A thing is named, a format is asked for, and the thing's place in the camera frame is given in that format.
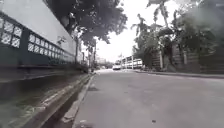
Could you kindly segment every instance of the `sidewalk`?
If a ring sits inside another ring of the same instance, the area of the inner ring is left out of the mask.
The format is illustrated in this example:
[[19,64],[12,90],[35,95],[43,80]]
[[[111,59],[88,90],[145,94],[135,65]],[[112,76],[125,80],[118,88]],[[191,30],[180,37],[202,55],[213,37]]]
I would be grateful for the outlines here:
[[134,70],[134,71],[137,72],[137,73],[148,73],[148,74],[155,74],[155,75],[224,79],[224,75],[221,75],[221,74],[194,74],[194,73],[180,73],[180,72],[150,72],[150,71],[140,71],[140,70]]
[[91,77],[80,74],[1,85],[0,128],[42,127]]

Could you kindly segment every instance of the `white wall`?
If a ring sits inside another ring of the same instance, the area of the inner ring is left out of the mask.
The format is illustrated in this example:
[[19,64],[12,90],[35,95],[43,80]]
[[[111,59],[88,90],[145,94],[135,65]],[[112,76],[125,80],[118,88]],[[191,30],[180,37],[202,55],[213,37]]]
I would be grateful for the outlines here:
[[0,8],[5,14],[57,45],[65,37],[62,48],[75,54],[75,41],[46,6],[43,0],[4,0]]

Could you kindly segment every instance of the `utility pole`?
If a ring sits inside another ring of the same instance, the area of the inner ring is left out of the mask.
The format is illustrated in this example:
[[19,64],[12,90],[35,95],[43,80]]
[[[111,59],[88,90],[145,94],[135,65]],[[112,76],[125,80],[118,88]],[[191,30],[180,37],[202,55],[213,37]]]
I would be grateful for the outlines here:
[[93,52],[93,62],[92,62],[92,66],[91,66],[91,71],[93,72],[94,71],[94,68],[96,66],[96,42],[95,42],[95,47],[94,47],[94,52]]
[[77,57],[78,57],[78,48],[79,48],[79,38],[75,37],[75,42],[76,42],[76,46],[75,46],[75,63],[77,63]]
[[132,69],[134,69],[134,56],[133,55],[131,56],[131,62],[132,62],[132,66],[131,67],[132,67]]
[[90,56],[89,50],[88,50],[88,65],[89,65],[89,68],[91,68],[91,56]]
[[122,53],[119,57],[120,57],[120,63],[121,63],[121,67],[122,67],[122,65],[123,65],[123,55],[122,55]]
[[128,58],[125,58],[125,68],[128,69]]

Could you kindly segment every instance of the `car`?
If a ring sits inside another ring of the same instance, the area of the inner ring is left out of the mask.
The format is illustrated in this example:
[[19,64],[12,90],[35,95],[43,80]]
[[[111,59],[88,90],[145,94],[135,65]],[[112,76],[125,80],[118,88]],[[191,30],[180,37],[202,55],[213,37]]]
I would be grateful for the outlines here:
[[113,70],[121,70],[121,65],[120,64],[114,64],[112,69]]

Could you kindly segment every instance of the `street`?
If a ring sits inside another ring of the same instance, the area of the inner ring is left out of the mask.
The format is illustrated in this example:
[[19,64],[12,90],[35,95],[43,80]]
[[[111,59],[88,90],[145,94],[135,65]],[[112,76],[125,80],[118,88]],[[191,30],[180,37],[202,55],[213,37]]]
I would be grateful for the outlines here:
[[93,128],[223,128],[224,80],[99,71],[75,123]]

